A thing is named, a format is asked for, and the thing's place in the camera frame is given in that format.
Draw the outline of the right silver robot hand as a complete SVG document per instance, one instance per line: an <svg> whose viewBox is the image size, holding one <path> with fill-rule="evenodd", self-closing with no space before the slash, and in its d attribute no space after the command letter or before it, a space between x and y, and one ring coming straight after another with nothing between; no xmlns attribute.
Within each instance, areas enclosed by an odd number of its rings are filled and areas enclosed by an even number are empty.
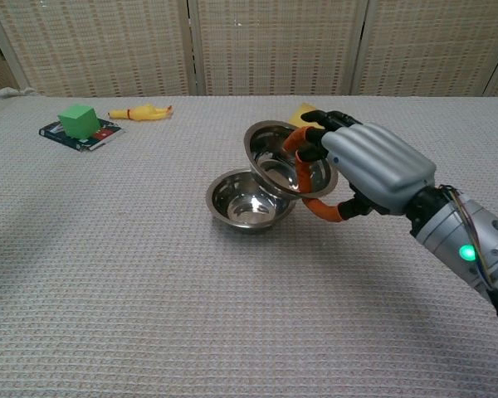
<svg viewBox="0 0 498 398"><path fill-rule="evenodd" d="M413 198L435 188L436 165L395 133L340 111L311 110L305 125L283 143L295 155L295 173L305 206L317 217L341 222L376 211L402 216ZM328 205L312 192L310 165L327 160L349 182L354 197Z"/></svg>

